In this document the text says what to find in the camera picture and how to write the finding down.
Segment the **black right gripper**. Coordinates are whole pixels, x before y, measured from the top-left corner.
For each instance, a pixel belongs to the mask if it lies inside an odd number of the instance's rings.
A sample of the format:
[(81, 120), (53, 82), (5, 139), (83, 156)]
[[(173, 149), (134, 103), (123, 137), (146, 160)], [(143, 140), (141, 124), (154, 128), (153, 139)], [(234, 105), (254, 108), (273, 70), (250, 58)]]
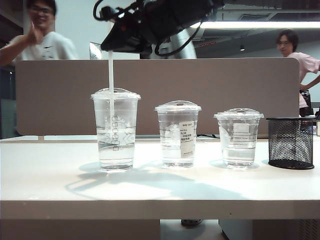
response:
[(217, 0), (148, 0), (140, 10), (141, 33), (116, 22), (100, 47), (103, 51), (151, 54), (151, 44), (199, 23), (217, 8)]

